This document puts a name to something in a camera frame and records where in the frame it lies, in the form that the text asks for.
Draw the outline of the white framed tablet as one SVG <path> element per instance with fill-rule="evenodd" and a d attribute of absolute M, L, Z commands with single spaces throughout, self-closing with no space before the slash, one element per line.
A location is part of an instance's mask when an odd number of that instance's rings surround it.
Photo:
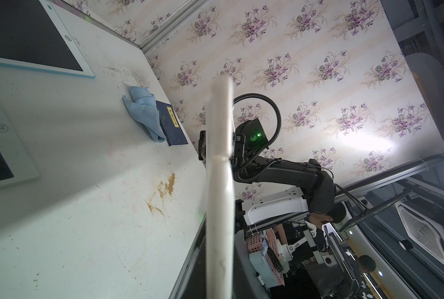
<path fill-rule="evenodd" d="M 0 188 L 38 177 L 39 171 L 0 106 Z"/>
<path fill-rule="evenodd" d="M 213 81 L 206 118 L 208 299 L 233 296 L 234 186 L 230 158 L 233 154 L 233 82 L 224 75 Z"/>

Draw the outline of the light blue microfiber cloth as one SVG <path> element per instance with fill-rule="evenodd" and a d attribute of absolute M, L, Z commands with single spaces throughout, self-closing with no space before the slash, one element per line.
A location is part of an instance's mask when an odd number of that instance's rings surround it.
<path fill-rule="evenodd" d="M 131 100 L 125 95 L 122 98 L 131 117 L 149 132 L 153 141 L 165 142 L 166 136 L 160 125 L 155 95 L 147 87 L 136 86 L 129 87 L 129 93 Z"/>

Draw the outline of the blue framed drawing tablet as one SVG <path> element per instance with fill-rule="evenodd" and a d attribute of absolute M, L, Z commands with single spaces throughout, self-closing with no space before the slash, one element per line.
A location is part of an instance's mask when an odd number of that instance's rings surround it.
<path fill-rule="evenodd" d="M 0 65 L 95 76 L 49 1 L 0 1 Z"/>

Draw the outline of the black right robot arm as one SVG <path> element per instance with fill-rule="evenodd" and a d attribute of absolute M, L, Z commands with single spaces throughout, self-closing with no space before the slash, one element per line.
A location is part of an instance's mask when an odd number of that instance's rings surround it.
<path fill-rule="evenodd" d="M 265 158 L 261 154 L 275 142 L 282 128 L 282 118 L 273 100 L 259 93 L 246 93 L 235 103 L 255 98 L 268 103 L 274 110 L 277 125 L 268 138 L 259 119 L 245 121 L 233 133 L 231 167 L 237 183 L 277 183 L 290 188 L 262 198 L 259 204 L 235 202 L 235 231 L 249 230 L 272 218 L 293 213 L 327 214 L 335 207 L 336 187 L 333 174 L 315 159 L 293 162 L 282 158 Z"/>

